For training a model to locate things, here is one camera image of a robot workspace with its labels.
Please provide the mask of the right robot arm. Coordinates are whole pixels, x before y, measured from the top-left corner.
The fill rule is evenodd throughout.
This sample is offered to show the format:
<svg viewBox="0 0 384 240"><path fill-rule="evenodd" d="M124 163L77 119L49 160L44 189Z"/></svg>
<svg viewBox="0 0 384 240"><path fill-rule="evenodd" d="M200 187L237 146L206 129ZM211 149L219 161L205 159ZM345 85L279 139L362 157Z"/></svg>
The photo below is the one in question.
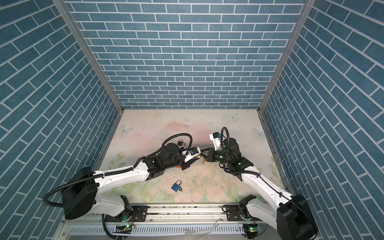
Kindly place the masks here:
<svg viewBox="0 0 384 240"><path fill-rule="evenodd" d="M266 201L247 196L239 202L246 219L258 218L274 228L283 240L314 240L319 228L307 200L283 190L267 179L254 164L242 156L236 139L223 127L210 134L214 146L208 148L205 158L218 162L224 172L237 177Z"/></svg>

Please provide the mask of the corner aluminium post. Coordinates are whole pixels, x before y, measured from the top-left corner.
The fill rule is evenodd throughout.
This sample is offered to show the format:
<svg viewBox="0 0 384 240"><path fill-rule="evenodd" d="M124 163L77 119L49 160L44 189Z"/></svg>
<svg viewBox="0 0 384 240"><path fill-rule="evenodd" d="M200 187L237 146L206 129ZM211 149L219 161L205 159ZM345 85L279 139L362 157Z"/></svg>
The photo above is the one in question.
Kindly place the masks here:
<svg viewBox="0 0 384 240"><path fill-rule="evenodd" d="M294 26L292 33L291 33L291 36L288 39L287 45L286 45L286 47L285 47L285 49L281 55L281 58L280 58L279 63L275 69L275 72L271 78L269 86L266 89L266 93L265 93L265 95L264 95L264 97L260 103L260 106L259 106L259 113L260 114L266 109L268 100L270 99L272 92L279 81L279 77L282 74L282 71L283 71L283 69L284 69L284 67L288 61L288 58L289 58L289 56L290 56L290 54L291 54L291 52L292 52L292 50L296 44L296 41L297 41L297 39L298 39L298 37L299 37L303 27L304 27L306 20L309 17L309 14L310 14L315 2L316 2L315 0L305 1L305 4L303 5L303 7L301 9L298 20L295 23L295 26Z"/></svg>
<svg viewBox="0 0 384 240"><path fill-rule="evenodd" d="M114 103L115 107L117 108L118 112L120 114L122 114L124 111L124 108L122 107L120 101L118 100L116 94L114 93L110 83L108 82L103 70L101 69L98 61L96 60L94 54L92 53L91 48L89 47L86 39L84 38L84 36L83 36L80 28L78 27L74 17L72 16L71 12L69 11L65 1L53 0L53 4L55 5L56 9L58 10L60 16L63 18L63 20L66 23L67 27L69 28L71 34L75 38L77 44L79 45L80 49L84 53L89 64L91 65L92 69L96 73L97 77L99 78L101 84L104 86L105 90L107 91L109 97L111 98L111 100Z"/></svg>

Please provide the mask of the aluminium rail base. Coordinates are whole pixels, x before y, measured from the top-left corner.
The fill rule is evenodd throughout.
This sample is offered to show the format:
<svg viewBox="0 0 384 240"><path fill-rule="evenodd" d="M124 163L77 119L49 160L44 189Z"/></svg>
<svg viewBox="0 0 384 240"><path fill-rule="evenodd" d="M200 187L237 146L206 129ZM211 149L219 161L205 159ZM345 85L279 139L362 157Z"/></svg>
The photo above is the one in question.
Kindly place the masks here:
<svg viewBox="0 0 384 240"><path fill-rule="evenodd" d="M151 204L146 213L136 212L128 223L103 222L101 215L90 214L63 222L55 240L74 236L125 239L131 237L162 237L192 235L197 239L206 235L243 235L247 239L261 236L266 229L274 229L258 218L245 221L236 215L238 204Z"/></svg>

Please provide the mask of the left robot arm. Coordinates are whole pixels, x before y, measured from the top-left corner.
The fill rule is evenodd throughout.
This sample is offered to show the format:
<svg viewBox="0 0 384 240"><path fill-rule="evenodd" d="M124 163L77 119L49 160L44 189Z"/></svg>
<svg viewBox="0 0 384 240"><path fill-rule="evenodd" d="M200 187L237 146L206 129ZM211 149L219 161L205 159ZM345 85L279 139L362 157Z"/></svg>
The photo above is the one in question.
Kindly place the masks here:
<svg viewBox="0 0 384 240"><path fill-rule="evenodd" d="M62 208L66 220L91 213L112 217L129 215L132 208L128 197L110 198L103 194L119 186L157 178L170 168L188 168L201 154L199 147L192 146L192 139L188 133L173 135L158 150L137 159L128 167L106 171L83 168L68 183L45 194L42 202L50 207Z"/></svg>

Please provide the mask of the blue padlock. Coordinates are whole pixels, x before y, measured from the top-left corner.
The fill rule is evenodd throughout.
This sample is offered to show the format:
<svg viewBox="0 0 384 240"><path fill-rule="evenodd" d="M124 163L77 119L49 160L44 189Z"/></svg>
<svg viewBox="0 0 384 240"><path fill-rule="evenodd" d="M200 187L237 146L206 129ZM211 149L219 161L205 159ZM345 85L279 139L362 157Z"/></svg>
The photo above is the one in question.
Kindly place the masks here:
<svg viewBox="0 0 384 240"><path fill-rule="evenodd" d="M174 191L174 192L179 192L179 188L181 188L181 184L182 184L182 181L181 180L177 180L171 187L171 189Z"/></svg>

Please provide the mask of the right corner aluminium post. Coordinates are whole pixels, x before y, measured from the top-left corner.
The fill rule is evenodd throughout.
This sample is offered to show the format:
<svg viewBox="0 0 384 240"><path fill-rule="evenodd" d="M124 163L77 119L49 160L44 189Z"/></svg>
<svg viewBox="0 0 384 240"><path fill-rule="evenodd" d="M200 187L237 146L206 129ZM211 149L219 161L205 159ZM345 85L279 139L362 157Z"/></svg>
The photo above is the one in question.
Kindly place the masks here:
<svg viewBox="0 0 384 240"><path fill-rule="evenodd" d="M259 113L260 114L266 109L268 100L270 99L272 92L279 81L279 77L282 74L282 71L283 71L283 69L284 69L284 67L288 61L288 58L289 58L289 56L290 56L290 54L291 54L291 52L292 52L292 50L296 44L296 41L297 41L297 39L298 39L298 37L299 37L303 27L304 27L306 20L309 17L309 14L310 14L315 2L316 2L315 0L305 1L305 4L303 5L303 7L301 9L298 20L295 23L295 26L294 26L292 33L291 33L291 36L288 39L287 45L286 45L286 47L285 47L285 49L281 55L281 58L280 58L279 63L275 69L275 72L271 78L269 86L266 89L266 93L265 93L265 95L264 95L264 97L260 103L260 106L259 106Z"/></svg>

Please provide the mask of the left corner aluminium post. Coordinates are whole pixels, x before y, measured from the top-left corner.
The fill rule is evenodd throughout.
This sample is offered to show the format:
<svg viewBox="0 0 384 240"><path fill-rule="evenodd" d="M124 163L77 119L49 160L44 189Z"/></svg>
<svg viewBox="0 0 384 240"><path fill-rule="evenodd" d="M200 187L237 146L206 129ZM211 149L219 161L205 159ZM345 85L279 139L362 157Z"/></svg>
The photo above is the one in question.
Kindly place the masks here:
<svg viewBox="0 0 384 240"><path fill-rule="evenodd" d="M96 73L97 77L99 78L101 84L104 86L105 90L107 91L109 97L111 98L111 100L114 103L115 107L117 108L118 112L120 114L122 114L124 111L124 108L122 107L120 101L118 100L116 94L114 93L110 83L108 82L103 70L101 69L98 61L96 60L94 54L92 53L91 48L89 47L86 39L84 38L84 36L83 36L80 28L78 27L74 17L72 16L71 12L69 11L65 1L53 0L53 4L55 5L56 9L58 10L60 16L63 18L63 20L66 23L67 27L69 28L71 34L75 38L77 44L79 45L80 49L84 53L89 64L91 65L92 69Z"/></svg>

